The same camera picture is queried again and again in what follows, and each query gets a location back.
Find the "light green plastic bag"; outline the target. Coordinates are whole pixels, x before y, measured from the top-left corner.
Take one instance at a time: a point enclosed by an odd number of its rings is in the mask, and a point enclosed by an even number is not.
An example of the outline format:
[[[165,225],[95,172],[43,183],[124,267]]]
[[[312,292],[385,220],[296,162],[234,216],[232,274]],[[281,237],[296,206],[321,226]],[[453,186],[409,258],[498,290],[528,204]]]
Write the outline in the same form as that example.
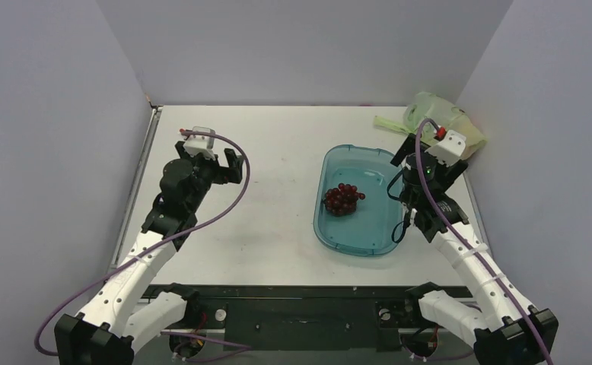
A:
[[[466,138],[466,147],[461,155],[468,160],[477,150],[483,148],[488,139],[474,126],[464,110],[448,100],[429,92],[417,93],[399,120],[375,116],[373,126],[391,132],[408,135],[417,132],[423,119],[433,119],[440,127],[460,133]]]

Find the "teal plastic tub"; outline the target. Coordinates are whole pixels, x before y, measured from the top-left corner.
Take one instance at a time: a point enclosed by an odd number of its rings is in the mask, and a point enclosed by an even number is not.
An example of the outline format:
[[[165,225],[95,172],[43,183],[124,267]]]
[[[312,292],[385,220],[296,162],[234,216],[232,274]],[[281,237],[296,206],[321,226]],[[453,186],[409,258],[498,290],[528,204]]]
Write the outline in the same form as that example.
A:
[[[314,233],[329,249],[352,256],[383,256],[403,236],[403,188],[393,154],[342,144],[323,159]]]

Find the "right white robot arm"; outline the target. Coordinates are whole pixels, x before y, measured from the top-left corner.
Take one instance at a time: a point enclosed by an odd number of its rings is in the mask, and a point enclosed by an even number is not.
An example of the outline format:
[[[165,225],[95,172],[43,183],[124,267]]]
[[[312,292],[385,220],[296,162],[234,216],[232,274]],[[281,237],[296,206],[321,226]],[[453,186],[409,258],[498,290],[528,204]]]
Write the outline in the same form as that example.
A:
[[[468,164],[464,137],[449,133],[429,146],[409,134],[391,160],[403,184],[404,230],[417,228],[452,266],[471,293],[469,306],[428,282],[408,290],[404,318],[413,325],[448,330],[473,349],[480,364],[551,364],[559,321],[537,309],[511,283],[478,237],[465,211],[447,190]]]

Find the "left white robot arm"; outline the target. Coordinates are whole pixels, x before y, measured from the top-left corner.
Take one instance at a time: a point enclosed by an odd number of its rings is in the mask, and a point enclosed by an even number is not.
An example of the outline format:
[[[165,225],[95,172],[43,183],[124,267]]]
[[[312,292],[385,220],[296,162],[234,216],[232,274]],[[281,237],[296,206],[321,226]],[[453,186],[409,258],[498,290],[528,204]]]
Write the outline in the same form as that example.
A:
[[[94,298],[54,328],[60,364],[131,364],[135,355],[169,325],[195,325],[200,317],[196,291],[171,284],[142,310],[136,305],[149,284],[179,252],[188,236],[216,220],[199,223],[196,212],[213,185],[240,184],[245,193],[250,164],[235,144],[226,148],[227,166],[209,142],[178,141],[179,157],[163,168],[160,192],[130,254],[106,278]]]

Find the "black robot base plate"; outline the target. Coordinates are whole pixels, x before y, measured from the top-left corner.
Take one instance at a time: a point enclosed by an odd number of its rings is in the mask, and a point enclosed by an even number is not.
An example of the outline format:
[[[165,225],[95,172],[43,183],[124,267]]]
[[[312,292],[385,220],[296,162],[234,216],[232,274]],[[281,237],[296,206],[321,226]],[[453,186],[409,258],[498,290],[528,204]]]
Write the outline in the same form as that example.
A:
[[[255,351],[398,351],[401,338],[428,340],[434,325],[412,317],[407,286],[188,287],[172,330],[223,335]]]

